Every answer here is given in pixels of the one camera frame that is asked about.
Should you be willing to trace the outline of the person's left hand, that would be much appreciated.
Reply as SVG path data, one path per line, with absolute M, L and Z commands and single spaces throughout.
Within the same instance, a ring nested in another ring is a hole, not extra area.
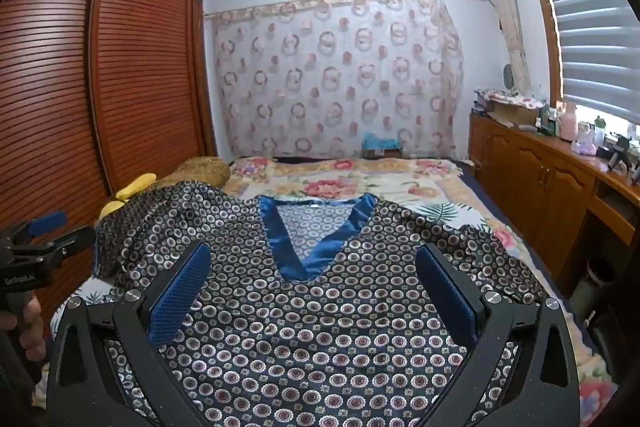
M 32 362 L 41 362 L 46 357 L 47 347 L 44 341 L 40 302 L 36 296 L 32 296 L 24 306 L 22 320 L 25 328 L 21 332 L 20 343 L 26 358 Z

